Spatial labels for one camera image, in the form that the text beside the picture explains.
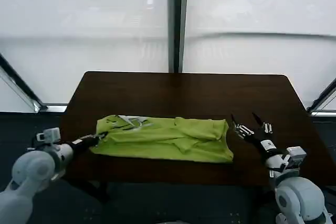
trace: green cloth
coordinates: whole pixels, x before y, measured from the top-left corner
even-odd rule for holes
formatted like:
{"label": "green cloth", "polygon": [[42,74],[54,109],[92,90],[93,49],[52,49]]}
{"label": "green cloth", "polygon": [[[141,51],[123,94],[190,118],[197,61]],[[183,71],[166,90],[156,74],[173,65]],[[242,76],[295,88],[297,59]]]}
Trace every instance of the green cloth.
{"label": "green cloth", "polygon": [[96,154],[230,163],[225,120],[145,118],[110,115],[97,122],[97,134],[108,132]]}

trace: white plastic robot shell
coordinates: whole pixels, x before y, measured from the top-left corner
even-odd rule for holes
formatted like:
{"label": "white plastic robot shell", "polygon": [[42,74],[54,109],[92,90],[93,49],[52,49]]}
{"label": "white plastic robot shell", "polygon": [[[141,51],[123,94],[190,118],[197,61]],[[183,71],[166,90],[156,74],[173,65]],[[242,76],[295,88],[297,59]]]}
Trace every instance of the white plastic robot shell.
{"label": "white plastic robot shell", "polygon": [[52,157],[42,151],[32,151],[22,155],[12,169],[13,181],[21,185],[29,177],[32,180],[45,180],[53,176],[55,162]]}
{"label": "white plastic robot shell", "polygon": [[276,189],[276,200],[285,215],[286,212],[299,210],[304,221],[318,218],[324,210],[323,192],[313,182],[302,177],[288,178],[281,182]]}

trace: table leg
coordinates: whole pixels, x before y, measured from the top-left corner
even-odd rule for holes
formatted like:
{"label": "table leg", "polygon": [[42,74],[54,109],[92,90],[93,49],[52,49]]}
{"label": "table leg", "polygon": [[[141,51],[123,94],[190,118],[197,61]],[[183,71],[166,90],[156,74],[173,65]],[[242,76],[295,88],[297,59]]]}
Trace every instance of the table leg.
{"label": "table leg", "polygon": [[107,194],[108,183],[106,182],[100,182],[100,185],[97,188],[92,183],[81,179],[66,179],[66,181],[70,185],[97,199],[102,204],[106,204],[110,200],[110,196]]}

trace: wooden table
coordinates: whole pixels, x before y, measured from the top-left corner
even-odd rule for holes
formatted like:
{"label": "wooden table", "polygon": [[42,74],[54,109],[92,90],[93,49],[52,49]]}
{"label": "wooden table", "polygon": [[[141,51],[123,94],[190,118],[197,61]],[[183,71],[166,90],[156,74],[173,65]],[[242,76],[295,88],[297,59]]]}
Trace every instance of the wooden table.
{"label": "wooden table", "polygon": [[[289,80],[281,75],[87,72],[61,120],[63,141],[95,132],[111,114],[228,119],[257,126],[252,112],[273,124],[278,148],[301,146],[308,154],[301,175],[318,185],[335,185],[334,163]],[[120,158],[88,152],[66,178],[102,182],[268,185],[255,148],[232,130],[227,144],[233,164]]]}

